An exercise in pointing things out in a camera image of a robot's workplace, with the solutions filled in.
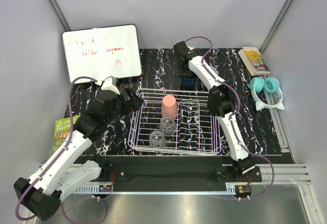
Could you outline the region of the dark blue mug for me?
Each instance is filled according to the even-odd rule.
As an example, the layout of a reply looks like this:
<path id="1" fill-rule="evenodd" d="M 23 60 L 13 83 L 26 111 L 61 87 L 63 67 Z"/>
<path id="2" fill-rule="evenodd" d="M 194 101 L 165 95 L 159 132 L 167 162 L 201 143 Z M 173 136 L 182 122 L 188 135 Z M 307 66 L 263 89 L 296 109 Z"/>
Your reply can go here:
<path id="1" fill-rule="evenodd" d="M 181 77 L 181 85 L 184 88 L 187 89 L 193 89 L 195 87 L 195 84 L 197 82 L 198 77 L 196 75 L 192 75 L 192 76 L 182 76 Z"/>

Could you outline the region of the pink plastic cup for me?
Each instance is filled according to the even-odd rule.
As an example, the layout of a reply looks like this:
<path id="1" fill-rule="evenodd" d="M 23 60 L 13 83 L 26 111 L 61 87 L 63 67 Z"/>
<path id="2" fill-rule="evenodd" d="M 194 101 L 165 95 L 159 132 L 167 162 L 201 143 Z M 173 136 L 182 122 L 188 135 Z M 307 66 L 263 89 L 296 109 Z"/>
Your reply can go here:
<path id="1" fill-rule="evenodd" d="M 178 115 L 177 101 L 173 95 L 166 95 L 161 102 L 162 117 L 170 116 L 176 118 Z"/>

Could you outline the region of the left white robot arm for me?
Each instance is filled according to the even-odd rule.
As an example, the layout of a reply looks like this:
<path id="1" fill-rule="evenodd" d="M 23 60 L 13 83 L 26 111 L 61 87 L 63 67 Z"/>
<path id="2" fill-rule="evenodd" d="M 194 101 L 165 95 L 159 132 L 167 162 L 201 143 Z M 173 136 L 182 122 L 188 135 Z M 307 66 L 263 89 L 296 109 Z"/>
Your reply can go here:
<path id="1" fill-rule="evenodd" d="M 33 213 L 33 217 L 48 220 L 79 187 L 91 180 L 107 180 L 110 162 L 100 155 L 89 157 L 78 169 L 68 175 L 65 173 L 103 135 L 111 121 L 139 110 L 143 102 L 129 87 L 122 91 L 114 88 L 99 91 L 46 163 L 27 179 L 20 177 L 15 181 L 13 187 L 18 198 L 16 218 L 24 219 L 19 214 L 19 207 L 24 206 Z"/>

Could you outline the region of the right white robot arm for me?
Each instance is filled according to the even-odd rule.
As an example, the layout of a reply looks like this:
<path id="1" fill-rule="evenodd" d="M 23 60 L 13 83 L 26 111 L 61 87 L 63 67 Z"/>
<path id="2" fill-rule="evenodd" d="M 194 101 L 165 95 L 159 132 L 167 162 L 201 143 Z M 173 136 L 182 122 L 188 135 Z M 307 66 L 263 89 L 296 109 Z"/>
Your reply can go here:
<path id="1" fill-rule="evenodd" d="M 207 108 L 219 122 L 228 143 L 233 168 L 232 175 L 237 181 L 244 181 L 255 168 L 251 155 L 246 151 L 237 124 L 237 108 L 240 101 L 236 91 L 221 78 L 202 55 L 181 41 L 173 46 L 177 58 L 178 76 L 190 79 L 196 76 L 208 90 Z"/>

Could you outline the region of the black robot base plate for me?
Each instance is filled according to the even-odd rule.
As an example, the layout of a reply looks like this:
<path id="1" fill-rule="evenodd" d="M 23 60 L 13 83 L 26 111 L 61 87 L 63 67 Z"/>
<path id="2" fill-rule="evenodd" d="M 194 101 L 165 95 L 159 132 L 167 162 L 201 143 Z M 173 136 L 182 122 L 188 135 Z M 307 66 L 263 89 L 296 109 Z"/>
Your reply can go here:
<path id="1" fill-rule="evenodd" d="M 263 183 L 264 170 L 277 171 L 291 162 L 290 155 L 253 157 L 255 168 L 242 175 L 229 156 L 100 156 L 100 182 L 114 173 L 114 192 L 218 192 L 227 183 Z"/>

